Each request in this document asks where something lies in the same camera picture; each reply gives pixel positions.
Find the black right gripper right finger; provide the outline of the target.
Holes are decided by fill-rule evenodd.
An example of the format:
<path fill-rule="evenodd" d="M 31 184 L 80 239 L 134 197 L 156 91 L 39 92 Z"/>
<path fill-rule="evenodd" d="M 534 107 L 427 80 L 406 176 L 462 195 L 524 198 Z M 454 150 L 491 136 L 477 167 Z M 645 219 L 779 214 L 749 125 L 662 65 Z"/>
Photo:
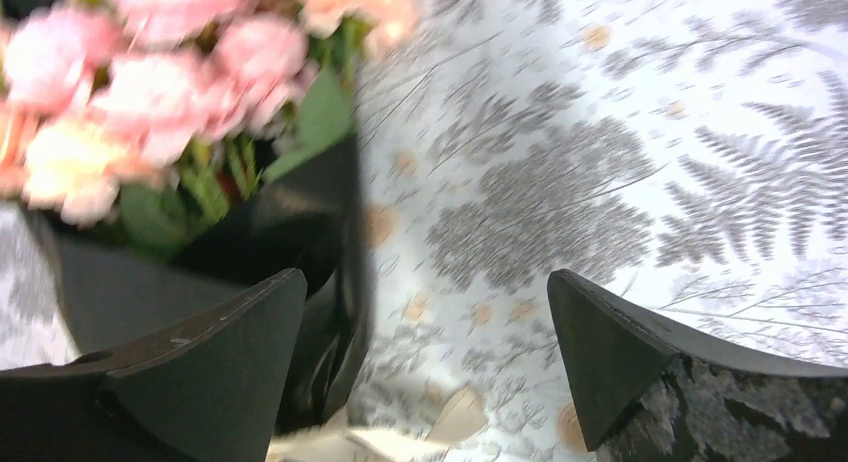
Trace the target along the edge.
<path fill-rule="evenodd" d="M 844 369 L 759 352 L 582 276 L 547 282 L 588 450 L 601 461 L 843 461 Z"/>

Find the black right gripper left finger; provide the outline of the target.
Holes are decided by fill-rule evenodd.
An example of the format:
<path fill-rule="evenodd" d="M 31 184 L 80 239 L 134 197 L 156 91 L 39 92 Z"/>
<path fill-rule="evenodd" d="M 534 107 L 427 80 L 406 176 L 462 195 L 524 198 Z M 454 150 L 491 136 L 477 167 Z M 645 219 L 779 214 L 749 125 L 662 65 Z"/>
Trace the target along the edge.
<path fill-rule="evenodd" d="M 113 349 L 3 371 L 2 459 L 264 460 L 306 290 L 287 269 Z"/>

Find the black wrapping paper sheet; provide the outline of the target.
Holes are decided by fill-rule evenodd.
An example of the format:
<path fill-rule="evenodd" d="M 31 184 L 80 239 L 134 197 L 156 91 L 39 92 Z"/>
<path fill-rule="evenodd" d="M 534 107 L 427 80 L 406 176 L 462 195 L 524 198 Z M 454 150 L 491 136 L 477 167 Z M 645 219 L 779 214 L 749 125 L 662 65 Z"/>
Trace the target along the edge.
<path fill-rule="evenodd" d="M 358 141 L 348 136 L 233 208 L 164 261 L 26 211 L 80 351 L 109 349 L 228 301 L 286 269 L 307 294 L 274 431 L 325 422 L 348 400 L 370 336 Z"/>

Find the pink fake flower bunch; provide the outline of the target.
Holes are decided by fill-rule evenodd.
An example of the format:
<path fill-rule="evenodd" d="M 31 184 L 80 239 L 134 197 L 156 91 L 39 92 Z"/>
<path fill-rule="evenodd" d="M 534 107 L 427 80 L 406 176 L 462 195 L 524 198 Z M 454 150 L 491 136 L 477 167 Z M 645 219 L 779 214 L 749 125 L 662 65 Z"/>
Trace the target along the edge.
<path fill-rule="evenodd" d="M 1 0 L 1 195 L 171 252 L 355 132 L 417 0 Z"/>

